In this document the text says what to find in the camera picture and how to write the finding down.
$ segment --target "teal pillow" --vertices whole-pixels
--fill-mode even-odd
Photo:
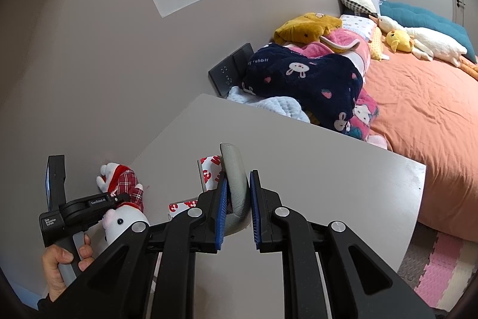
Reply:
[[[473,63],[477,63],[475,50],[471,44],[466,29],[445,17],[441,17],[427,9],[408,5],[401,2],[382,1],[380,5],[382,16],[388,16],[398,22],[401,26],[408,28],[428,28],[441,32],[452,38],[467,49],[463,55]]]

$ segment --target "white table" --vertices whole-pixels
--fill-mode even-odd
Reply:
[[[230,142],[262,187],[315,223],[342,220],[394,270],[415,226],[425,166],[318,126],[209,95],[196,98],[131,167],[151,224],[201,192],[197,160]],[[196,263],[197,319],[284,317],[281,254],[260,254],[249,227]]]

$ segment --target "metal pivot bolt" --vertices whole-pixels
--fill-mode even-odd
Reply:
[[[345,231],[345,223],[341,222],[340,220],[336,220],[335,222],[332,222],[331,228],[333,231],[341,233]]]
[[[289,209],[285,207],[278,207],[274,210],[274,212],[279,217],[286,217],[290,214]]]
[[[203,213],[203,211],[200,208],[197,208],[197,207],[190,208],[187,211],[187,215],[189,215],[190,217],[193,217],[193,218],[200,217],[202,215],[202,213]]]
[[[135,233],[141,233],[144,231],[146,228],[146,223],[144,222],[135,222],[133,223],[133,226],[131,227],[131,230],[133,230]]]

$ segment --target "orange bed sheet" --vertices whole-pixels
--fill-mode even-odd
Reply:
[[[367,92],[380,107],[372,132],[426,165],[418,220],[478,242],[478,81],[440,61],[391,53],[373,61]]]

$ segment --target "wall switch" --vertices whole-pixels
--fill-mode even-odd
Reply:
[[[242,83],[247,62],[253,54],[252,46],[247,43],[209,70],[212,83],[221,97],[224,98],[231,87]]]

